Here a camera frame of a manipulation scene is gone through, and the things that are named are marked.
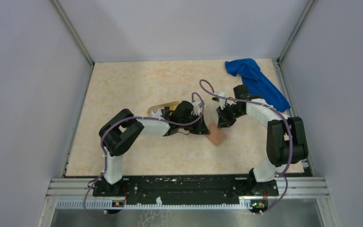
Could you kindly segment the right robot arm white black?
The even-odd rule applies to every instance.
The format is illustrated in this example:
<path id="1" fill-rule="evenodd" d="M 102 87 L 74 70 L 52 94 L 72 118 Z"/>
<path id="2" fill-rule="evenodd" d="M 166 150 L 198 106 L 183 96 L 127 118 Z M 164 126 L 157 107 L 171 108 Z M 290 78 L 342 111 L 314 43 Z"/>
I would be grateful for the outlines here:
<path id="1" fill-rule="evenodd" d="M 252 95 L 245 85 L 234 87 L 234 98 L 216 92 L 213 100 L 219 102 L 217 108 L 218 128 L 229 128 L 237 118 L 249 115 L 267 129 L 267 157 L 257 167 L 251 169 L 253 178 L 247 182 L 248 191 L 261 194 L 266 183 L 284 174 L 291 164 L 308 157 L 308 146 L 303 120 L 289 117 L 268 104 L 260 95 Z"/>

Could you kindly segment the blue cloth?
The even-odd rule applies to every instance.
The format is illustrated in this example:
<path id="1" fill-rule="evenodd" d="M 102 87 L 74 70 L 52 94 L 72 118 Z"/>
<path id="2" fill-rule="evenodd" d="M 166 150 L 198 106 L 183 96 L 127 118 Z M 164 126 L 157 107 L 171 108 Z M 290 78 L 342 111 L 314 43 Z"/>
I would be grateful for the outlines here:
<path id="1" fill-rule="evenodd" d="M 279 112 L 291 108 L 288 100 L 278 88 L 262 73 L 254 59 L 239 59 L 225 62 L 225 69 L 232 76 L 240 75 L 242 83 L 247 85 L 253 95 L 259 95 L 273 105 Z"/>

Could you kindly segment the tan leather card holder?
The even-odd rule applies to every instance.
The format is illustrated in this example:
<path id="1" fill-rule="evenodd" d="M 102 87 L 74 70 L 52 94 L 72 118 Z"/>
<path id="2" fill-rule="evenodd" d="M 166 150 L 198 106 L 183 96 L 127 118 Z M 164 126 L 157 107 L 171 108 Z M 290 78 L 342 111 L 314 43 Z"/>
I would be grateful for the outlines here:
<path id="1" fill-rule="evenodd" d="M 208 130 L 210 134 L 205 136 L 215 146 L 220 145 L 227 138 L 227 135 L 215 123 L 211 123 Z"/>

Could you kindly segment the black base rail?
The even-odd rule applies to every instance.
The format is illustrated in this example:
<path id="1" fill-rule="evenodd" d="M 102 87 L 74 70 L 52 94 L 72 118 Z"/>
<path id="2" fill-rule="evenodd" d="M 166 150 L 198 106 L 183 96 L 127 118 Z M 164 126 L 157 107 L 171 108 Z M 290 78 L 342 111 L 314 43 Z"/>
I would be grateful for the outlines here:
<path id="1" fill-rule="evenodd" d="M 127 205 L 232 205 L 241 196 L 278 196 L 275 180 L 259 183 L 254 175 L 149 175 L 124 176 L 115 184 L 100 178 L 95 197 L 126 197 Z"/>

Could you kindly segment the cream plastic tray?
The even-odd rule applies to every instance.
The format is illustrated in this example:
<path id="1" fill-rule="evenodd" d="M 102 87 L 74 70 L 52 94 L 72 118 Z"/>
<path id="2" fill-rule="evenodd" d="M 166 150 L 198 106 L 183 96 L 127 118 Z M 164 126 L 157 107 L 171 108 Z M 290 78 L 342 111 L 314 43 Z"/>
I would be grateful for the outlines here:
<path id="1" fill-rule="evenodd" d="M 179 104 L 180 104 L 179 101 L 173 101 L 173 102 L 168 102 L 168 103 L 152 106 L 152 107 L 148 108 L 147 115 L 149 117 L 164 116 L 167 113 L 174 111 Z"/>

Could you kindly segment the aluminium frame rail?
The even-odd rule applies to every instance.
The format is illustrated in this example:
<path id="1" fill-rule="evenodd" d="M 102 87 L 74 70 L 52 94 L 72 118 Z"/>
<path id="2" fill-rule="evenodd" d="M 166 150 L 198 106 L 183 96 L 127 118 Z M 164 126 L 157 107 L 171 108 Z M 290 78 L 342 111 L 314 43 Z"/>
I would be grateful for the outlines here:
<path id="1" fill-rule="evenodd" d="M 241 196 L 232 205 L 163 205 L 160 198 L 152 205 L 127 205 L 126 197 L 95 197 L 90 178 L 52 179 L 46 198 L 62 209 L 88 210 L 268 210 L 273 201 L 282 199 L 324 199 L 329 197 L 326 181 L 322 177 L 288 177 L 275 179 L 278 196 Z"/>

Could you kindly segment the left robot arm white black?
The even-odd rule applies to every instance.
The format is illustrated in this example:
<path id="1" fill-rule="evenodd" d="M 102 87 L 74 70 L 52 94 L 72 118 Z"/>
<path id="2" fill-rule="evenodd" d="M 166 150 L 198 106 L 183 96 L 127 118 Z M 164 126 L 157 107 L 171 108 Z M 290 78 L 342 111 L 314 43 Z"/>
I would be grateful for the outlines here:
<path id="1" fill-rule="evenodd" d="M 123 155 L 140 135 L 171 136 L 180 129 L 195 135 L 209 135 L 202 101 L 182 101 L 154 107 L 149 116 L 138 116 L 129 109 L 117 113 L 99 131 L 104 151 L 104 189 L 112 196 L 122 192 Z"/>

